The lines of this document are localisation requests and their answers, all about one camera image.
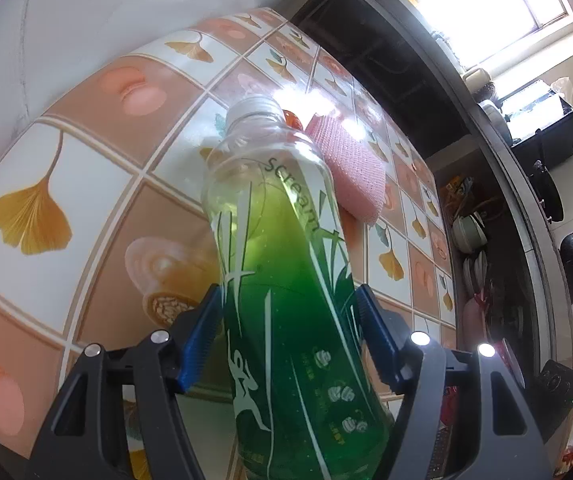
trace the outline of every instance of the metal screw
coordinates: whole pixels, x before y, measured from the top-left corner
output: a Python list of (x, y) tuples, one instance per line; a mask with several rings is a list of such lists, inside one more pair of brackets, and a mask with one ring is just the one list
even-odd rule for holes
[(169, 333), (166, 330), (156, 330), (151, 334), (151, 341), (156, 344), (166, 343), (169, 340)]
[(86, 357), (95, 357), (96, 355), (100, 355), (102, 352), (102, 347), (97, 343), (92, 343), (84, 349), (84, 355)]

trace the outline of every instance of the plastic bottle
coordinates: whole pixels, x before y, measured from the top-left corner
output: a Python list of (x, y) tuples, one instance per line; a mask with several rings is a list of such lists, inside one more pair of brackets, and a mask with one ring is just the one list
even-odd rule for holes
[(251, 96), (207, 160), (240, 456), (249, 480), (370, 479), (391, 418), (361, 364), (357, 305), (329, 169)]

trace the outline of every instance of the stacked dishes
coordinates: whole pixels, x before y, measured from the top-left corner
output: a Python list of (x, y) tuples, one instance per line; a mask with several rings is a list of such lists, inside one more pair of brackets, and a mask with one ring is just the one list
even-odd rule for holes
[(478, 294), (484, 287), (489, 263), (486, 251), (481, 250), (477, 256), (469, 256), (464, 260), (462, 272), (464, 286), (469, 298)]
[(479, 213), (456, 218), (453, 222), (453, 238), (457, 248), (465, 254), (473, 254), (485, 246), (488, 238)]

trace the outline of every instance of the red object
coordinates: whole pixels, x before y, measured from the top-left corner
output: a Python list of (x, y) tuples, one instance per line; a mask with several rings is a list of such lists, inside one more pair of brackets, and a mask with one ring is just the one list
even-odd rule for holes
[(306, 135), (317, 145), (333, 175), (337, 202), (358, 220), (374, 224), (384, 207), (381, 161), (336, 118), (314, 115)]
[(301, 121), (298, 119), (297, 115), (289, 110), (284, 111), (284, 118), (286, 119), (286, 125), (294, 130), (304, 131), (304, 126), (301, 125)]

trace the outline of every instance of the ginkgo leaf pattern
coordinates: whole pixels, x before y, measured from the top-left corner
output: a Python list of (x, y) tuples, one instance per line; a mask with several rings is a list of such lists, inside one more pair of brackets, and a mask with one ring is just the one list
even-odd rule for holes
[(371, 149), (373, 150), (375, 155), (377, 155), (381, 159), (381, 161), (383, 161), (383, 162), (389, 161), (389, 159), (386, 158), (386, 154), (381, 150), (381, 148), (377, 142), (371, 142), (369, 140), (369, 145), (371, 146)]
[(255, 22), (253, 20), (253, 18), (251, 18), (251, 15), (249, 14), (248, 17), (246, 16), (238, 16), (237, 14), (234, 14), (234, 16), (238, 19), (238, 20), (242, 20), (245, 23), (248, 23), (251, 27), (256, 27), (256, 28), (262, 28), (260, 27), (260, 24), (258, 22)]
[(129, 452), (129, 459), (135, 480), (151, 480), (149, 463), (146, 460), (146, 453), (143, 449)]
[(412, 205), (413, 205), (413, 213), (415, 213), (415, 220), (413, 220), (410, 224), (413, 226), (413, 229), (417, 233), (417, 236), (424, 239), (426, 238), (426, 230), (424, 229), (422, 222), (420, 222), (419, 218), (417, 218), (417, 211), (415, 210), (415, 204)]
[(426, 188), (423, 188), (423, 191), (424, 191), (424, 194), (426, 195), (426, 198), (428, 199), (428, 202), (426, 202), (426, 205), (428, 206), (429, 210), (431, 211), (431, 213), (433, 213), (433, 216), (439, 216), (439, 213), (437, 212), (437, 208), (435, 207), (435, 204), (433, 203), (433, 199), (428, 194), (428, 190)]
[(401, 144), (401, 142), (396, 142), (395, 146), (401, 152), (402, 155), (409, 156), (409, 152), (407, 152), (407, 150), (404, 148), (404, 146)]
[(343, 91), (342, 87), (340, 85), (337, 84), (337, 82), (335, 81), (335, 77), (331, 74), (331, 77), (333, 79), (326, 79), (324, 78), (324, 81), (327, 82), (327, 84), (333, 89), (335, 90), (335, 92), (337, 92), (340, 95), (346, 96), (346, 92)]
[(311, 48), (306, 41), (304, 41), (304, 38), (301, 36), (301, 34), (299, 34), (298, 32), (295, 32), (294, 30), (291, 31), (291, 37), (297, 41), (297, 43), (301, 44), (301, 46), (303, 46), (304, 48)]
[(381, 227), (380, 224), (375, 224), (375, 232), (377, 232), (377, 235), (380, 238), (381, 243), (383, 243), (388, 247), (389, 239), (386, 237), (386, 230), (383, 227)]
[(381, 242), (386, 245), (387, 248), (390, 248), (389, 251), (380, 254), (378, 257), (380, 265), (386, 271), (386, 274), (388, 274), (389, 278), (399, 282), (399, 280), (404, 278), (404, 268), (402, 267), (401, 263), (397, 259), (397, 256), (395, 255), (395, 252), (393, 251), (393, 238), (391, 238), (391, 242), (389, 243), (389, 227), (381, 227), (380, 224), (376, 223), (375, 231), (377, 232)]
[(288, 71), (288, 69), (286, 68), (286, 65), (288, 64), (286, 58), (284, 56), (280, 56), (273, 49), (270, 49), (270, 51), (271, 51), (271, 56), (273, 56), (275, 59), (277, 59), (279, 61), (279, 62), (275, 62), (272, 59), (268, 59), (268, 57), (266, 58), (266, 62), (273, 69), (273, 72), (275, 72), (276, 74), (278, 74), (282, 78), (286, 79), (290, 83), (296, 84), (297, 81), (295, 80), (295, 77), (293, 77), (293, 74), (291, 74)]
[(442, 274), (440, 274), (439, 276), (440, 276), (440, 285), (442, 285), (442, 288), (444, 288), (445, 290), (444, 296), (442, 296), (442, 301), (444, 301), (444, 306), (446, 307), (446, 309), (449, 312), (452, 312), (453, 298), (451, 298), (448, 288), (446, 287), (446, 280), (444, 279), (444, 276)]
[(200, 42), (203, 38), (202, 33), (198, 32), (198, 34), (199, 39), (197, 41), (167, 41), (165, 45), (175, 50), (178, 54), (183, 54), (190, 59), (212, 63), (213, 56), (200, 46)]
[(40, 254), (65, 249), (73, 236), (66, 216), (51, 198), (49, 180), (62, 152), (64, 132), (46, 175), (34, 186), (0, 197), (2, 241), (20, 246), (23, 254)]

